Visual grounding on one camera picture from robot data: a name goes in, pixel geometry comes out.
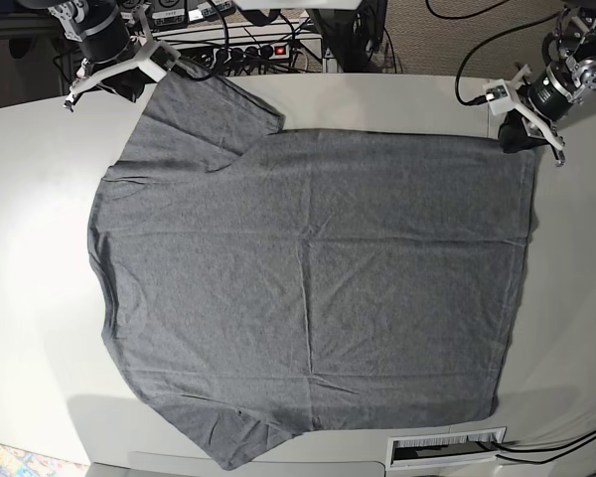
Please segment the grey T-shirt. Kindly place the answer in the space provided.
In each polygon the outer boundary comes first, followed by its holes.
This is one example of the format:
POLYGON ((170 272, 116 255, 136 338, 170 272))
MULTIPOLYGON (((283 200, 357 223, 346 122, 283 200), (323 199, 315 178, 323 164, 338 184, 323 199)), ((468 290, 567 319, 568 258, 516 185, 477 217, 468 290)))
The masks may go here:
POLYGON ((485 419, 536 166, 485 138, 289 131, 170 74, 92 204, 104 345, 226 470, 307 432, 485 419))

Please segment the black power strip red switch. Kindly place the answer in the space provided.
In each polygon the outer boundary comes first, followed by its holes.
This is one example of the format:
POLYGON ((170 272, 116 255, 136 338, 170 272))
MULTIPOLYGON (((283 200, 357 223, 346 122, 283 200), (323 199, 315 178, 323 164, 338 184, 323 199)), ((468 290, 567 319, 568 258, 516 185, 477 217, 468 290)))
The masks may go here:
POLYGON ((290 60, 291 48, 288 45, 264 45, 228 47, 211 46, 217 58, 222 58, 225 64, 278 63, 290 60))

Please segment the grey table leg column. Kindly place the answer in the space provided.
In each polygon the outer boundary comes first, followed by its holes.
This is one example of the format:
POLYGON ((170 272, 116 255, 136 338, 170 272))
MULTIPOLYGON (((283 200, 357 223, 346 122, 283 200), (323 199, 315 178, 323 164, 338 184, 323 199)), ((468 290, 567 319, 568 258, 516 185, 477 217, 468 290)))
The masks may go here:
POLYGON ((321 36, 322 50, 322 71, 324 74, 337 74, 339 72, 339 63, 332 50, 334 45, 335 28, 329 21, 328 10, 309 9, 308 14, 316 30, 321 36))

